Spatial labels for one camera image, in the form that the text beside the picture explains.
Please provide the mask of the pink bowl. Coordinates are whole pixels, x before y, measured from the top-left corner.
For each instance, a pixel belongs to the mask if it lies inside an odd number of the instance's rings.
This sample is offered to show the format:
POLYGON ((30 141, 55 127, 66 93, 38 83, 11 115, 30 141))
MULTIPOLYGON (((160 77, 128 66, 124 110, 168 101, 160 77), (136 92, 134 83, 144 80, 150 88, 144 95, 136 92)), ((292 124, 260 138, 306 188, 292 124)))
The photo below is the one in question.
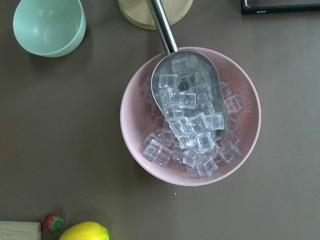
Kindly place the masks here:
POLYGON ((230 58, 201 47, 183 47, 169 68, 151 76, 166 57, 147 61, 123 95, 120 125, 133 158, 168 183, 201 186, 233 173, 252 152, 261 126, 257 91, 230 58))

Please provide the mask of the pile of clear ice cubes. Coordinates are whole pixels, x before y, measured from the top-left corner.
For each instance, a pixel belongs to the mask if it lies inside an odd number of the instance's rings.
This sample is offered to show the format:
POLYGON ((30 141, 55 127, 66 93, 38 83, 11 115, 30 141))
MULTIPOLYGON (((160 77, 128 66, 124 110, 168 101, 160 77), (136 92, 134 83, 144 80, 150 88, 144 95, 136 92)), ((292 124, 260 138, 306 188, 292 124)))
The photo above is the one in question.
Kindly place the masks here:
POLYGON ((141 143, 142 156, 161 167, 169 162, 185 165, 189 173, 211 177, 219 165, 230 164, 239 158, 241 140, 232 133, 218 137, 227 123, 213 103, 207 71, 190 74, 186 90, 178 89, 177 74, 162 74, 160 87, 162 113, 152 96, 151 77, 147 76, 140 89, 144 100, 150 104, 157 133, 150 133, 141 143))

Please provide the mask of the metal ice scoop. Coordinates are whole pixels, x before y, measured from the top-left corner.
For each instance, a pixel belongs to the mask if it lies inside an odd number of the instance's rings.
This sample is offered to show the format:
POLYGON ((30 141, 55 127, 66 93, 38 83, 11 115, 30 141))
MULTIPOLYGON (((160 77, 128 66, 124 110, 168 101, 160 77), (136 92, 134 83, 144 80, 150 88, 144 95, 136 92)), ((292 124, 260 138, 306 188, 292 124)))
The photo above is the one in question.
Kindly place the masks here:
MULTIPOLYGON (((162 10, 162 5, 158 5, 160 0, 154 1, 158 9, 162 10)), ((151 77, 151 92, 160 111, 165 113, 165 105, 162 104, 160 96, 160 75, 177 74, 178 89, 186 90, 190 85, 187 83, 187 77, 190 74, 207 71, 211 77, 210 86, 214 108, 225 117, 223 94, 216 66, 201 53, 192 50, 179 50, 167 17, 162 12, 156 17, 154 23, 166 52, 166 56, 156 65, 151 77)))

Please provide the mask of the wooden glass stand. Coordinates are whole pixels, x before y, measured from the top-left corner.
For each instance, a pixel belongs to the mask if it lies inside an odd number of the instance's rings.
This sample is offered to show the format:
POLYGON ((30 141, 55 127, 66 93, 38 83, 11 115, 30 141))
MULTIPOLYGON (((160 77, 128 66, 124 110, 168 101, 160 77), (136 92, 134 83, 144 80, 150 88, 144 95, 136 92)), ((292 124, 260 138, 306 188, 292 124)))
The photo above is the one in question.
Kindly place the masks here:
POLYGON ((156 30, 156 15, 162 12, 173 26, 182 20, 191 9, 192 0, 161 0, 162 10, 154 0, 119 0, 118 6, 123 16, 133 25, 145 30, 156 30))

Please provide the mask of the yellow lemon near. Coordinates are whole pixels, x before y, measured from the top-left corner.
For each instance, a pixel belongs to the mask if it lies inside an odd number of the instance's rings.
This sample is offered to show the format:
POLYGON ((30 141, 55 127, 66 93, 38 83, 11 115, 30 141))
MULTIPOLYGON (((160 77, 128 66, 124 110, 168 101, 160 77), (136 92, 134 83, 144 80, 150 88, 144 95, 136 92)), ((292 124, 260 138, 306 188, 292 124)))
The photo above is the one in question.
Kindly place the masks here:
POLYGON ((94 221, 78 223, 68 228, 59 240, 109 240, 108 229, 94 221))

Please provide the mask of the mint green bowl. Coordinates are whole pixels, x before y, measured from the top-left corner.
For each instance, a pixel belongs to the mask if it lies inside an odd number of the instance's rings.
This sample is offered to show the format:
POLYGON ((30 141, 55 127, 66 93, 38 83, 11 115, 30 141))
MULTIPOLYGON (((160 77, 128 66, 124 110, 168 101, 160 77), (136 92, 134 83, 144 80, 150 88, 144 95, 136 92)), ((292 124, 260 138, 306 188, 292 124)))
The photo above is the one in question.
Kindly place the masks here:
POLYGON ((31 54, 65 56, 82 42, 86 16, 79 0, 22 0, 13 16, 13 33, 31 54))

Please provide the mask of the red strawberry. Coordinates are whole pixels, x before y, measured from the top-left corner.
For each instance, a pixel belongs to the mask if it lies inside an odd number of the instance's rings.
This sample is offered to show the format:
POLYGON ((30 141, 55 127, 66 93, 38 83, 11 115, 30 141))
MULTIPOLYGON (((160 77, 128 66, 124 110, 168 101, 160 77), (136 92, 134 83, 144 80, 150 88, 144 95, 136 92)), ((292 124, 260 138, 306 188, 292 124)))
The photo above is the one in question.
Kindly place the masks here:
POLYGON ((57 232, 63 229, 65 225, 64 218, 59 213, 51 213, 44 219, 44 229, 47 232, 57 232))

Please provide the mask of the wooden cutting board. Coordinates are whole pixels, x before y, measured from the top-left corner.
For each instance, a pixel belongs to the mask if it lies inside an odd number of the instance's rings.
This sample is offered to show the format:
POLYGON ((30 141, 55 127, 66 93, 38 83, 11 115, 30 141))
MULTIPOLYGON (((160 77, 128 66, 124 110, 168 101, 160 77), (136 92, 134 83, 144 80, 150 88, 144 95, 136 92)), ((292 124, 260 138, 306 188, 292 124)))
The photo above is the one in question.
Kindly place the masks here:
POLYGON ((1 221, 1 240, 41 240, 40 222, 1 221))

